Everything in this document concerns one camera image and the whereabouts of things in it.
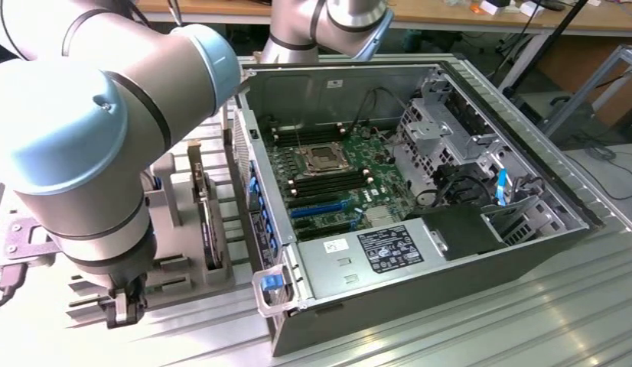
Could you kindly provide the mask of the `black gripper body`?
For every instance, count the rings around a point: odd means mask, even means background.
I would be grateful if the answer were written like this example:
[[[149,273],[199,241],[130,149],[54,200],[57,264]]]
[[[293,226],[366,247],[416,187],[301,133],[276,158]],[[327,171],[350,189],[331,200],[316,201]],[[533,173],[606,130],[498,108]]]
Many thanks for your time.
[[[156,251],[156,236],[153,233],[145,233],[132,248],[110,259],[108,265],[110,290],[124,289],[138,277],[146,275],[146,271],[153,267]]]

